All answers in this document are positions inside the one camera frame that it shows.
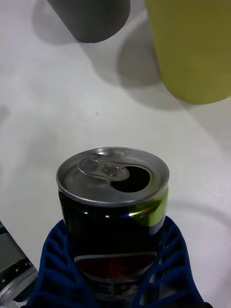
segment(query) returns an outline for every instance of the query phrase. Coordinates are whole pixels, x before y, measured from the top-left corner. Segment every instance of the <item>can label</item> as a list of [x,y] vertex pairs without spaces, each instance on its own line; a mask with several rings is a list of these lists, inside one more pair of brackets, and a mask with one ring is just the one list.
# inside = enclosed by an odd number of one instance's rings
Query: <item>can label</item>
[[156,252],[77,256],[77,267],[99,300],[133,298],[140,280],[155,262]]

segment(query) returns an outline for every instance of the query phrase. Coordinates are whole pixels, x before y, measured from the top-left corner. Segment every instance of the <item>aluminum lid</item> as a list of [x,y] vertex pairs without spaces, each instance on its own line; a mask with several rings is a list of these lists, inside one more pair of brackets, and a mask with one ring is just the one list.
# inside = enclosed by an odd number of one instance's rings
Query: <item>aluminum lid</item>
[[77,202],[119,207],[152,199],[169,179],[157,156],[130,148],[99,148],[67,159],[58,169],[59,189]]

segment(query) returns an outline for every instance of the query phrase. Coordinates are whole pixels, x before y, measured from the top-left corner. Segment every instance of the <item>can rim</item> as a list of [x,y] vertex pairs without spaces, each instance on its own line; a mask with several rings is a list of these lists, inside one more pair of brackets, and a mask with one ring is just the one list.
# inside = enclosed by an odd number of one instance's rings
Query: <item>can rim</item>
[[144,198],[141,198],[139,200],[128,200],[128,201],[123,201],[123,202],[120,202],[120,203],[117,203],[117,202],[105,202],[105,201],[94,201],[94,200],[90,200],[90,199],[86,199],[86,198],[83,198],[83,197],[78,197],[74,194],[72,194],[71,192],[69,192],[59,181],[59,171],[60,169],[62,168],[62,166],[66,163],[67,160],[71,159],[72,157],[76,156],[76,155],[73,155],[71,156],[70,158],[66,159],[58,168],[57,172],[56,172],[56,182],[58,184],[58,187],[60,189],[60,191],[66,195],[67,197],[69,197],[70,199],[74,200],[74,201],[77,201],[79,203],[82,203],[82,204],[85,204],[85,205],[91,205],[91,206],[97,206],[97,207],[123,207],[123,206],[131,206],[131,205],[137,205],[137,204],[140,204],[140,203],[143,203],[143,202],[147,202],[149,200],[151,200],[155,195],[157,195],[161,190],[163,190],[167,184],[168,184],[168,181],[169,181],[169,169],[168,169],[168,166],[166,165],[166,163],[161,159],[159,158],[158,156],[150,153],[150,152],[147,152],[147,151],[144,151],[144,150],[140,150],[140,149],[135,149],[135,148],[128,148],[128,147],[103,147],[103,148],[95,148],[95,149],[91,149],[92,151],[95,151],[95,150],[99,150],[99,149],[126,149],[126,150],[136,150],[136,151],[140,151],[140,152],[143,152],[143,153],[147,153],[149,155],[153,155],[155,156],[156,158],[158,158],[162,163],[163,165],[165,166],[166,168],[166,171],[167,171],[167,176],[165,178],[165,181],[163,182],[162,185],[160,185],[160,187],[154,191],[153,193],[147,195],[146,197]]

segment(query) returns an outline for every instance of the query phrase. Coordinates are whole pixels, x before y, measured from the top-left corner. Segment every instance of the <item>blue mesh holder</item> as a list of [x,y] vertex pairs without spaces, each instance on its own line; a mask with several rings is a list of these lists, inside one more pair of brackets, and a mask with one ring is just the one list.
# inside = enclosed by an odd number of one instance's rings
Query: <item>blue mesh holder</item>
[[[100,308],[68,254],[66,233],[63,220],[49,233],[27,307]],[[183,307],[203,302],[193,281],[184,238],[176,224],[166,217],[157,261],[143,279],[131,308]]]

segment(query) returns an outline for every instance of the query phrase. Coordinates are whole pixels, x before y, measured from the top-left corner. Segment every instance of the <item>white table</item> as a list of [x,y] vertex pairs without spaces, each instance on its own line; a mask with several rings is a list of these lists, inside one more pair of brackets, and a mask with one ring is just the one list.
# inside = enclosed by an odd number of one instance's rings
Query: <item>white table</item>
[[0,220],[39,267],[62,218],[55,173],[102,146],[169,166],[167,214],[201,295],[231,307],[231,102],[179,102],[160,80],[144,4],[115,36],[77,43],[46,0],[0,1]]

